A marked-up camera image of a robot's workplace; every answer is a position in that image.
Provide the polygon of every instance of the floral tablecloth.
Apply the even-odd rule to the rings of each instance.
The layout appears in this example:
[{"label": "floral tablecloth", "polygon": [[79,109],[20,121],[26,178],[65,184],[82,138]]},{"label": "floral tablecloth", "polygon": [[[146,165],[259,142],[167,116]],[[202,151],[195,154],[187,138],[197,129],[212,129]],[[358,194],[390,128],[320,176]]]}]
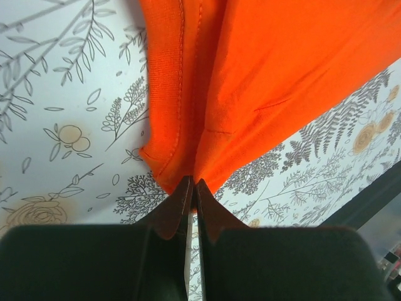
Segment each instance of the floral tablecloth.
[{"label": "floral tablecloth", "polygon": [[[0,2],[0,235],[134,223],[165,198],[137,152],[150,129],[136,5],[132,19],[117,0]],[[400,83],[401,60],[238,169],[216,198],[251,226],[320,224],[401,159]],[[192,237],[190,299],[201,300],[196,221]]]}]

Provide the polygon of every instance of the orange garment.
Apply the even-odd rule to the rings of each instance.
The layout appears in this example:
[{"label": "orange garment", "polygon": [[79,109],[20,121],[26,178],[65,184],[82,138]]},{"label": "orange garment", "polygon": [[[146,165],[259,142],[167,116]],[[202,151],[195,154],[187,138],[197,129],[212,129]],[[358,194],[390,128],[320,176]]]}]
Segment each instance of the orange garment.
[{"label": "orange garment", "polygon": [[401,57],[399,0],[140,0],[151,138],[171,193],[212,192]]}]

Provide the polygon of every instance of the orange cloth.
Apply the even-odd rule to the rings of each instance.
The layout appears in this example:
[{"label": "orange cloth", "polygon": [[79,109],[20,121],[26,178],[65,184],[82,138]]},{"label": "orange cloth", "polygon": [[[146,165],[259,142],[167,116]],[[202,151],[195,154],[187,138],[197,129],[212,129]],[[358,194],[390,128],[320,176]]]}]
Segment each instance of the orange cloth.
[{"label": "orange cloth", "polygon": [[171,193],[215,192],[401,57],[399,0],[140,0],[151,138],[140,151]]}]

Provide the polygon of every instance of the orange fabric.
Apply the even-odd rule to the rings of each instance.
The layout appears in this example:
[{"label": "orange fabric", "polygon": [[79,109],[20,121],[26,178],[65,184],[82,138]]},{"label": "orange fabric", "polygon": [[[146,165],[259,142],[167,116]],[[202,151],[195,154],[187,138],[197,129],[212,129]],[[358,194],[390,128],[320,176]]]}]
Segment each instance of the orange fabric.
[{"label": "orange fabric", "polygon": [[140,151],[171,193],[215,192],[401,57],[398,0],[140,0],[151,138]]}]

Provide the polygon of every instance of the floral pattern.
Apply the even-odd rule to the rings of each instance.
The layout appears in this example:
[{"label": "floral pattern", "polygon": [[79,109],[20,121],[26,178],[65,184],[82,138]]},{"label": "floral pattern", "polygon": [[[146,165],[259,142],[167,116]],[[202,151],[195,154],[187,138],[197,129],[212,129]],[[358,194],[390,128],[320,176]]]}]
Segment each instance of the floral pattern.
[{"label": "floral pattern", "polygon": [[[166,197],[138,155],[147,33],[132,7],[134,20],[117,0],[0,4],[0,236],[134,223]],[[400,85],[401,60],[238,169],[216,199],[251,227],[320,224],[401,159]],[[202,300],[198,238],[195,218],[190,300]]]}]

